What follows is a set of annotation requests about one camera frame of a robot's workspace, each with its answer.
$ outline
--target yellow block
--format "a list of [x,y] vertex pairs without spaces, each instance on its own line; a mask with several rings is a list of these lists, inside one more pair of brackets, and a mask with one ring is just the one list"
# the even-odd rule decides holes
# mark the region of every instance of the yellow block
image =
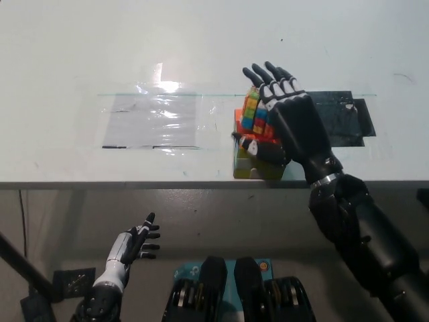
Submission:
[[248,98],[246,108],[254,110],[256,109],[256,107],[257,107],[257,100]]
[[262,127],[254,126],[253,131],[258,134],[262,134]]

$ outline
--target joint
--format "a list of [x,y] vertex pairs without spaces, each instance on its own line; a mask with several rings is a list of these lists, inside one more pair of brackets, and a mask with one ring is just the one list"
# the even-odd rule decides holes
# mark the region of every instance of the joint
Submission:
[[304,168],[307,182],[311,185],[316,183],[315,186],[318,186],[318,181],[326,177],[343,173],[343,165],[330,150],[311,157],[302,167]]
[[78,321],[119,321],[122,293],[115,286],[94,286],[76,308]]
[[329,174],[328,176],[325,176],[324,178],[321,178],[320,180],[317,180],[316,182],[313,182],[310,185],[310,189],[313,190],[313,189],[318,188],[320,186],[323,186],[325,184],[329,184],[332,181],[336,180],[337,178],[339,178],[339,177],[341,177],[343,175],[344,174],[342,172]]

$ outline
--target black pole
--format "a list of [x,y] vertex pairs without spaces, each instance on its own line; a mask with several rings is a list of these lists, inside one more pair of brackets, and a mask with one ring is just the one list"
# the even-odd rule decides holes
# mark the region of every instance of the black pole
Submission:
[[54,288],[54,285],[21,255],[2,233],[0,233],[0,257],[19,275],[25,278],[50,303],[58,303],[63,300],[61,294]]

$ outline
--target black cable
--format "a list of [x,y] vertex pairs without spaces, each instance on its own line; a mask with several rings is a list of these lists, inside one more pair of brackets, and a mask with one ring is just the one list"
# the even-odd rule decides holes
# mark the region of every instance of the black cable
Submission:
[[27,258],[27,225],[25,224],[25,212],[24,212],[24,204],[22,201],[21,190],[18,190],[18,193],[19,193],[19,205],[21,206],[22,232],[23,232],[23,238],[24,238],[24,257]]

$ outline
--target robotic wrist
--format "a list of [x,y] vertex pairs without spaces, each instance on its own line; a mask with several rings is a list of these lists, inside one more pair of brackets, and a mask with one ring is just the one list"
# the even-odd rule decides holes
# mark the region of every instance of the robotic wrist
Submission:
[[302,167],[307,183],[312,186],[321,185],[326,180],[330,182],[330,178],[334,174],[336,176],[343,174],[343,165],[330,149],[327,152],[312,156],[302,163]]
[[325,237],[335,245],[359,243],[359,223],[350,201],[368,196],[363,181],[334,172],[312,183],[309,208]]
[[98,284],[91,288],[77,306],[76,322],[120,322],[122,292],[110,284]]

